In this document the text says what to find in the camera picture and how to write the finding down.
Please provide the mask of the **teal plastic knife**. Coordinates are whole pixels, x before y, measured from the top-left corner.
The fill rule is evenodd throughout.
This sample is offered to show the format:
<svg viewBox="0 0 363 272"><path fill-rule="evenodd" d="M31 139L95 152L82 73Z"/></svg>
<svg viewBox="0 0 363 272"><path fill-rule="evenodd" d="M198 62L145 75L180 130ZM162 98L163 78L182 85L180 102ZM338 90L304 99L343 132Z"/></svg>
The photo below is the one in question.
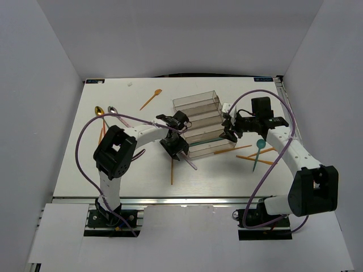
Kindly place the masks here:
<svg viewBox="0 0 363 272"><path fill-rule="evenodd" d="M206 140L203 140L203 141L198 141L198 142L193 142L193 143L189 143L189 146L198 146L198 145L202 145L202 144L205 144L205 143L211 143L211 142L217 142L217 141L222 141L224 140L223 138L221 137L217 137L217 138L212 138L212 139L206 139Z"/></svg>

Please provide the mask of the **silver knife pink handle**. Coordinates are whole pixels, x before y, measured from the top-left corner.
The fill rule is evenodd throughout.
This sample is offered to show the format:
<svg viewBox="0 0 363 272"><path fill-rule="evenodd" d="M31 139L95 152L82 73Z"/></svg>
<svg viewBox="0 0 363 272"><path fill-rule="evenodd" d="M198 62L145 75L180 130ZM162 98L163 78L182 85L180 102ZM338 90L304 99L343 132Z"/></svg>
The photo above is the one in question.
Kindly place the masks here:
<svg viewBox="0 0 363 272"><path fill-rule="evenodd" d="M182 158L194 169L197 170L197 167L195 166L195 164L189 160L188 156L185 155L184 153L181 153Z"/></svg>

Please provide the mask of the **silver spoon pink handle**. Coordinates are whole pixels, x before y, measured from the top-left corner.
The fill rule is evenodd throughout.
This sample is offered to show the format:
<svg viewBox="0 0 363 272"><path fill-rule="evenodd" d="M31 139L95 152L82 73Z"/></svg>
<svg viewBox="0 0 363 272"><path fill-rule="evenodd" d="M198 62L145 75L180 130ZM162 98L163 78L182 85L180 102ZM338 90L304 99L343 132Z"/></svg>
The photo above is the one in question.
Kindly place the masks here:
<svg viewBox="0 0 363 272"><path fill-rule="evenodd" d="M108 108L107 108L107 110L108 110L108 113L113 113L113 114L116 114L117 116L116 116L116 118L126 127L126 128L131 128L132 126L131 126L131 124L129 123L129 121L128 121L128 118L127 117L124 117L124 116L120 116L119 115L119 112L118 112L118 110L115 108L115 107L113 107L113 106L111 106L111 105L109 105L108 106Z"/></svg>

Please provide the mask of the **black knife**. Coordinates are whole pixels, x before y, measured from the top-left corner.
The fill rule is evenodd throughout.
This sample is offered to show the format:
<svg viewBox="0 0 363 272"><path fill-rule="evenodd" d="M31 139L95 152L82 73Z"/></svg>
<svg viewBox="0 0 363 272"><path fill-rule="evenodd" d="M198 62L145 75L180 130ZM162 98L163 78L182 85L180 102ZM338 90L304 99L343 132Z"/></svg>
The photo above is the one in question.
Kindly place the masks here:
<svg viewBox="0 0 363 272"><path fill-rule="evenodd" d="M137 160L138 158L140 158L144 153L145 153L145 149L142 149L139 153L137 153L135 156L133 156L132 161Z"/></svg>

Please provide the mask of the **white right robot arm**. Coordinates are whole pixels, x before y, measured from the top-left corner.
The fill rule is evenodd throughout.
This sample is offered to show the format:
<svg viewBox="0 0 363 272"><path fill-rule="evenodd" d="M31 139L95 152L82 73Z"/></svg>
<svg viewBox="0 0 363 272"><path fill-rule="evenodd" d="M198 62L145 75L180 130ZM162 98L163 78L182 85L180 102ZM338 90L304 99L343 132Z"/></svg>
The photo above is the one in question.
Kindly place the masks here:
<svg viewBox="0 0 363 272"><path fill-rule="evenodd" d="M223 104L221 138L237 142L243 133L257 133L277 151L276 160L287 165L293 182L288 194L260 199L252 213L245 209L240 216L240 226L251 230L269 226L290 214L301 217L335 211L339 182L337 169L323 165L294 138L296 127L274 115L269 97L253 98L251 104L249 117L241 116L233 105Z"/></svg>

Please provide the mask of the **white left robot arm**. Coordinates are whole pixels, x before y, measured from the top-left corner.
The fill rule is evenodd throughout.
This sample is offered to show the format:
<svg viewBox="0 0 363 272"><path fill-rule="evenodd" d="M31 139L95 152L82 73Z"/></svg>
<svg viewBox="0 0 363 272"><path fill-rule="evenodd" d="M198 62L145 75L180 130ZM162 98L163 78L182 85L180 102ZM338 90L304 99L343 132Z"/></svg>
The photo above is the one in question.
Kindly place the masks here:
<svg viewBox="0 0 363 272"><path fill-rule="evenodd" d="M179 160L178 154L189 150L189 144L181 136L188 123L187 115L177 111L173 116L161 114L152 122L136 127L122 129L113 125L108 129L93 155L102 191L96 209L102 222L113 227L121 220L121 177L129 169L135 150L158 141L172 159Z"/></svg>

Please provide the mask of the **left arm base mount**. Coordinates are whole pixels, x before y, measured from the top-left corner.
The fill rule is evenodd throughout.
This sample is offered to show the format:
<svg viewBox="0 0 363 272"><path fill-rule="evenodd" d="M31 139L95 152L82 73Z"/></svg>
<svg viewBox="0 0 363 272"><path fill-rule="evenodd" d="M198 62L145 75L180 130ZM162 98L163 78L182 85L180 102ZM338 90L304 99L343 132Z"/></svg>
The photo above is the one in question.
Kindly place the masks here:
<svg viewBox="0 0 363 272"><path fill-rule="evenodd" d="M138 237L142 226L141 210L124 210L120 205L114 212L118 216L104 209L96 199L95 207L88 210L84 237Z"/></svg>

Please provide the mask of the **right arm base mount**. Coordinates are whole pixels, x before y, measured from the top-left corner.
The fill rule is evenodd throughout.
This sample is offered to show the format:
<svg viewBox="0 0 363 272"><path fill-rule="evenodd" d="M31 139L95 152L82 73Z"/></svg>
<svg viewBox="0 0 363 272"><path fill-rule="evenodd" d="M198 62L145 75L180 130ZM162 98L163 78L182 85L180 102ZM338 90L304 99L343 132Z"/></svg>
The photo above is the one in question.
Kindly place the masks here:
<svg viewBox="0 0 363 272"><path fill-rule="evenodd" d="M250 205L232 212L240 241L291 240L286 195L253 198Z"/></svg>

